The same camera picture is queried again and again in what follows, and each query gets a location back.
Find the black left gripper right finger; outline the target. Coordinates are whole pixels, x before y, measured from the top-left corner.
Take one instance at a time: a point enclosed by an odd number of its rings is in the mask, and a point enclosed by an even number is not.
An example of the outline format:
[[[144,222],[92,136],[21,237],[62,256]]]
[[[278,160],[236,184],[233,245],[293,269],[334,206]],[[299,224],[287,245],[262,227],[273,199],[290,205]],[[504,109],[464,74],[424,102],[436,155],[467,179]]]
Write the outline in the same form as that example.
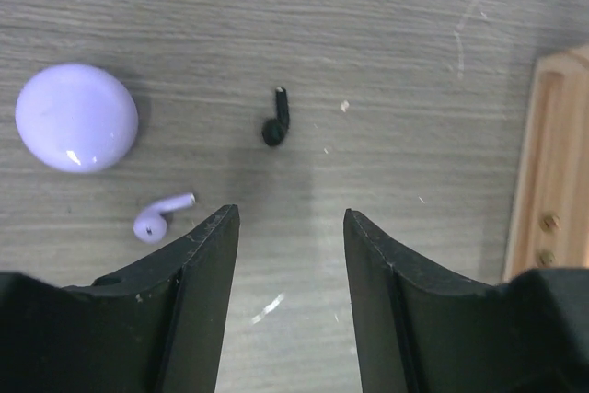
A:
[[[584,392],[588,272],[488,285],[348,210],[344,251],[365,392]]]

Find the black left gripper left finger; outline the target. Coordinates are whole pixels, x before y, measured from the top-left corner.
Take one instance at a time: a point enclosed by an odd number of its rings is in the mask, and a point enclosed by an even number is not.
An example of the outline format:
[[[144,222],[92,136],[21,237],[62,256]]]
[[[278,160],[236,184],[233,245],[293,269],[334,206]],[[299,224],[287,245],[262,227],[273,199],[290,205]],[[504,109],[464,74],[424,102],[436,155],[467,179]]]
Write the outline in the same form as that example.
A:
[[[5,392],[212,392],[240,218],[225,205],[188,234],[89,286],[1,275]]]

